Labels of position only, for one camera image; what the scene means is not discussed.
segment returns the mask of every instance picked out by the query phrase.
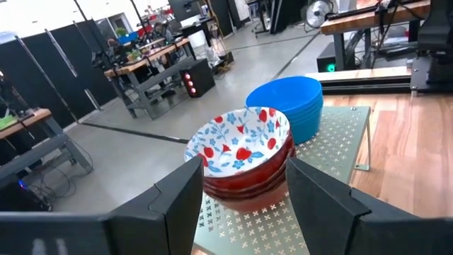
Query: metal plate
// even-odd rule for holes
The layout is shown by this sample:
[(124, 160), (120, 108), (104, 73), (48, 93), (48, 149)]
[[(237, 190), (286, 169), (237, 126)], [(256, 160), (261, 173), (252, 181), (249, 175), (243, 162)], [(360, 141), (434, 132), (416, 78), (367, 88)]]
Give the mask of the metal plate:
[[(369, 107), (324, 107), (318, 134), (297, 157), (348, 183), (365, 133)], [(309, 254), (289, 194), (278, 204), (239, 213), (203, 194), (195, 245), (218, 255)]]

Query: bowl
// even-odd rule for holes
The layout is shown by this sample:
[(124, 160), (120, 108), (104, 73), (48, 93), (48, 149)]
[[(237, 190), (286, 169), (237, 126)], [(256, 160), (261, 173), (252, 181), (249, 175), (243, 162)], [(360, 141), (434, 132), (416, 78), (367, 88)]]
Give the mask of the bowl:
[(228, 189), (228, 188), (218, 188), (216, 186), (213, 186), (207, 182), (203, 183), (203, 188), (205, 192), (210, 193), (214, 196), (220, 197), (220, 198), (252, 198), (255, 197), (258, 193), (263, 193), (265, 192), (265, 189), (269, 186), (272, 186), (272, 183), (274, 183), (276, 180), (278, 180), (282, 174), (285, 173), (286, 169), (286, 161), (290, 157), (294, 157), (296, 154), (295, 148), (292, 148), (288, 155), (287, 158), (283, 161), (283, 164), (280, 166), (280, 168), (267, 180), (265, 180), (262, 183), (257, 183), (253, 186), (247, 187), (247, 188), (242, 188), (242, 189)]
[(319, 81), (305, 76), (293, 76), (259, 86), (248, 95), (246, 106), (271, 107), (284, 114), (297, 114), (309, 108), (318, 97), (322, 97)]
[(298, 113), (285, 113), (285, 116), (288, 118), (289, 122), (291, 122), (295, 119), (300, 119), (304, 116), (311, 115), (313, 113), (318, 113), (319, 109), (322, 108), (323, 105), (324, 101), (322, 98), (320, 98), (311, 107), (301, 110)]
[(203, 191), (207, 195), (211, 196), (212, 198), (218, 198), (218, 199), (224, 199), (224, 200), (230, 200), (230, 201), (233, 201), (233, 200), (242, 201), (242, 200), (256, 198), (258, 196), (263, 195), (266, 192), (271, 191), (276, 186), (280, 185), (280, 183), (282, 183), (286, 179), (285, 170), (286, 170), (286, 166), (283, 166), (282, 171), (277, 175), (277, 178), (274, 179), (272, 183), (268, 184), (267, 186), (262, 187), (262, 189), (252, 191), (250, 193), (244, 193), (244, 194), (218, 193), (218, 192), (210, 190), (206, 187), (203, 187)]
[(214, 199), (226, 208), (242, 213), (249, 213), (256, 210), (261, 210), (268, 207), (269, 205), (279, 203), (284, 198), (286, 192), (288, 192), (288, 186), (285, 180), (271, 191), (268, 191), (256, 198), (240, 201), (220, 198)]
[(240, 190), (243, 188), (251, 187), (257, 183), (262, 183), (268, 180), (278, 169), (282, 166), (283, 161), (286, 159), (288, 152), (294, 149), (294, 140), (292, 134), (289, 133), (288, 139), (283, 148), (272, 158), (257, 166), (250, 171), (246, 171), (235, 176), (227, 178), (210, 178), (205, 177), (204, 183), (210, 184), (217, 188), (224, 188), (229, 190)]
[(322, 109), (323, 109), (323, 104), (320, 103), (317, 105), (316, 108), (312, 108), (310, 111), (307, 111), (303, 114), (300, 114), (298, 116), (293, 116), (293, 117), (288, 117), (289, 119), (289, 124), (293, 125), (295, 123), (301, 123), (304, 122), (305, 120), (308, 120), (314, 116), (322, 115)]
[(242, 108), (203, 125), (187, 144), (184, 159), (200, 156), (205, 178), (227, 179), (272, 159), (289, 134), (289, 121), (278, 110)]
[(310, 140), (319, 131), (320, 124), (321, 113), (313, 115), (301, 122), (293, 122), (291, 127), (294, 143), (300, 145), (301, 143)]

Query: concrete floor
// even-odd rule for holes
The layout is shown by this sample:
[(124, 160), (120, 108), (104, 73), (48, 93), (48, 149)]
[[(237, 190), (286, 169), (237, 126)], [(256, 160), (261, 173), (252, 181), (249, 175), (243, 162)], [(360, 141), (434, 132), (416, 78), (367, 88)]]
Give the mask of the concrete floor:
[[(316, 58), (333, 40), (331, 36), (305, 33), (301, 28), (288, 28), (279, 35), (251, 33), (251, 25), (227, 38), (225, 45), (232, 49), (235, 63), (216, 86), (201, 98), (188, 98), (151, 121), (144, 113), (132, 119), (122, 103), (117, 102), (86, 122), (189, 139), (196, 130), (216, 115), (244, 106), (254, 88), (279, 77), (316, 72)], [(92, 157), (95, 171), (76, 179), (76, 192), (55, 203), (56, 211), (80, 213), (107, 212), (150, 188), (183, 163), (184, 144), (78, 125), (69, 135)], [(62, 171), (80, 174), (77, 166)], [(59, 192), (67, 182), (53, 173), (46, 177)]]

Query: black partition panel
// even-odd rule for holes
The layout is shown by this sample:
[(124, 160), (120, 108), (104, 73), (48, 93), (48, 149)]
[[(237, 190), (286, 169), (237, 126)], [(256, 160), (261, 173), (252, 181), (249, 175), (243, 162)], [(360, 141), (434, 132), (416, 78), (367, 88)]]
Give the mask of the black partition panel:
[(58, 93), (66, 101), (71, 112), (78, 119), (95, 109), (84, 92), (86, 84), (80, 82), (80, 77), (74, 77), (47, 33), (24, 38), (23, 42), (50, 78)]
[[(101, 32), (93, 21), (89, 21), (88, 23), (93, 27), (93, 30), (95, 32), (98, 32), (98, 36), (102, 36)], [(82, 23), (78, 24), (78, 27), (84, 29), (88, 28), (87, 25), (88, 24), (86, 23)], [(112, 84), (104, 76), (103, 71), (91, 66), (92, 49), (88, 47), (84, 38), (77, 30), (77, 27), (75, 25), (71, 25), (65, 28), (56, 29), (51, 33), (77, 71), (78, 77), (74, 80), (76, 82), (75, 87), (79, 90), (78, 93), (83, 93), (83, 95), (80, 95), (80, 97), (88, 100), (88, 97), (84, 92), (84, 89), (88, 89), (100, 105), (103, 105), (114, 99), (116, 97), (115, 91), (112, 87)], [(84, 37), (87, 40), (94, 40), (93, 36), (90, 34), (84, 34)], [(75, 96), (72, 96), (71, 100), (77, 100), (77, 98)]]
[[(18, 41), (1, 44), (0, 56), (0, 70), (31, 107), (50, 109), (54, 119), (61, 126), (68, 126), (74, 122), (64, 104)], [(33, 143), (45, 138), (44, 134), (37, 131), (38, 129), (31, 128), (31, 130), (36, 136), (36, 141)]]
[[(93, 33), (88, 29), (89, 26), (92, 27)], [(69, 25), (50, 31), (74, 67), (76, 76), (68, 68), (47, 33), (23, 38), (23, 42), (61, 97), (67, 102), (71, 112), (79, 119), (94, 110), (85, 89), (93, 94), (100, 105), (114, 99), (116, 94), (110, 82), (103, 75), (103, 71), (91, 66), (91, 51), (100, 49), (93, 34), (98, 33), (97, 36), (102, 40), (101, 32), (93, 21), (79, 23), (77, 27)], [(49, 108), (55, 120), (63, 128), (75, 121), (55, 90), (17, 40), (0, 45), (0, 70), (11, 80), (30, 106)], [(33, 132), (33, 134), (37, 136), (34, 142), (39, 142), (45, 137), (39, 132)]]

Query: blue bowl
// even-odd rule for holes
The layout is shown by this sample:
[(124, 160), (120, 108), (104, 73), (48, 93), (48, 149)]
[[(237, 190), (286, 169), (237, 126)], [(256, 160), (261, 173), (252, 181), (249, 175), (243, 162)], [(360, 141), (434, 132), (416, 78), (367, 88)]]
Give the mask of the blue bowl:
[(298, 123), (289, 122), (289, 124), (291, 126), (294, 143), (296, 145), (299, 145), (310, 140), (319, 131), (319, 126), (321, 124), (321, 113), (318, 115), (312, 115), (305, 121)]
[(304, 76), (293, 76), (259, 86), (248, 95), (246, 106), (271, 107), (285, 115), (297, 114), (311, 107), (319, 97), (322, 97), (319, 81)]
[(321, 98), (321, 100), (317, 101), (312, 107), (307, 108), (306, 110), (301, 110), (298, 113), (290, 114), (286, 113), (285, 116), (288, 118), (289, 121), (305, 119), (313, 114), (318, 114), (320, 110), (323, 108), (323, 105), (324, 101)]

